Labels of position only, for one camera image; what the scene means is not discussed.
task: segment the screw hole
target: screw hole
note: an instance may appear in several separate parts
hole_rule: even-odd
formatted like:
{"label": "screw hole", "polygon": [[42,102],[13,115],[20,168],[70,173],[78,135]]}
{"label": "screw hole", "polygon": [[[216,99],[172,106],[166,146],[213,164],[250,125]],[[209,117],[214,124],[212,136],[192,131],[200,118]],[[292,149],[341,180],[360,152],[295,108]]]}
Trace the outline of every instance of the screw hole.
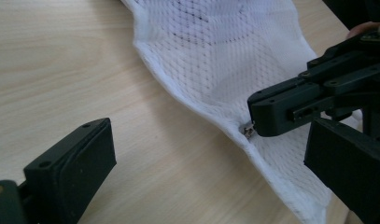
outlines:
{"label": "screw hole", "polygon": [[39,167],[39,168],[46,168],[46,167],[49,167],[51,163],[52,163],[52,162],[50,162],[50,161],[43,161],[43,162],[41,162],[41,163],[38,165],[38,167]]}

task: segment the white cloth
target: white cloth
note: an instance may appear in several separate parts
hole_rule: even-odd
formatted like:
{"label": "white cloth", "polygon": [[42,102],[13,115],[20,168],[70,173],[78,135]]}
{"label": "white cloth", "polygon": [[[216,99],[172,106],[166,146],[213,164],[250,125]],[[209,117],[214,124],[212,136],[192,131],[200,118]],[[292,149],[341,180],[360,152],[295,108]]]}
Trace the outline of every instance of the white cloth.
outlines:
{"label": "white cloth", "polygon": [[179,102],[217,125],[302,223],[325,223],[331,192],[303,165],[309,126],[246,139],[247,98],[315,58],[289,0],[123,0],[134,45]]}

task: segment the black 3d-printed part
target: black 3d-printed part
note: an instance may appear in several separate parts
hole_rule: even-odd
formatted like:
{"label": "black 3d-printed part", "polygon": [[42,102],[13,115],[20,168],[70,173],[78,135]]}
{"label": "black 3d-printed part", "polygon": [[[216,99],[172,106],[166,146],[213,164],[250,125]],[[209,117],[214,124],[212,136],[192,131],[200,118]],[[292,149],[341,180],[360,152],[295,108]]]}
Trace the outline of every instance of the black 3d-printed part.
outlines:
{"label": "black 3d-printed part", "polygon": [[12,180],[0,180],[0,224],[27,224],[17,185]]}
{"label": "black 3d-printed part", "polygon": [[[380,41],[362,40],[373,34],[347,39],[310,61],[298,77],[253,93],[247,105],[257,134],[289,132],[320,118],[322,112],[334,120],[357,109],[380,114]],[[364,133],[380,137],[373,117],[365,113]]]}
{"label": "black 3d-printed part", "polygon": [[109,119],[82,125],[24,168],[40,223],[77,223],[116,164]]}
{"label": "black 3d-printed part", "polygon": [[304,163],[364,223],[380,223],[380,142],[342,123],[315,119]]}

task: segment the wood grain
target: wood grain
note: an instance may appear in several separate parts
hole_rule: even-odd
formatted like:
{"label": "wood grain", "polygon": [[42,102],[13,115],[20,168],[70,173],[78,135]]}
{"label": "wood grain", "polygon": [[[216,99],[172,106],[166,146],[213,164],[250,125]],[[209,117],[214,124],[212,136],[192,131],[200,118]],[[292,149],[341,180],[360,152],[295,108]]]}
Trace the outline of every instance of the wood grain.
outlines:
{"label": "wood grain", "polygon": [[[295,1],[318,54],[346,30]],[[176,102],[133,46],[117,0],[0,1],[0,179],[90,120],[112,120],[118,165],[81,223],[299,223],[246,154]],[[347,209],[331,203],[329,223]]]}

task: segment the wooden table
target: wooden table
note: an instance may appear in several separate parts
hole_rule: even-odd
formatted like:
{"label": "wooden table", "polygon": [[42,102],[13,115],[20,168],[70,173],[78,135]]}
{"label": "wooden table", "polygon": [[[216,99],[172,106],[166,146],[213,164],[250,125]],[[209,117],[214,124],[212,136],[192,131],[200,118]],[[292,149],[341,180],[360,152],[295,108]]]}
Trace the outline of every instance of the wooden table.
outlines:
{"label": "wooden table", "polygon": [[[296,0],[318,54],[347,30]],[[299,223],[246,154],[176,102],[132,46],[118,0],[0,1],[0,179],[88,121],[112,120],[118,165],[81,223]],[[334,199],[328,223],[344,223]]]}

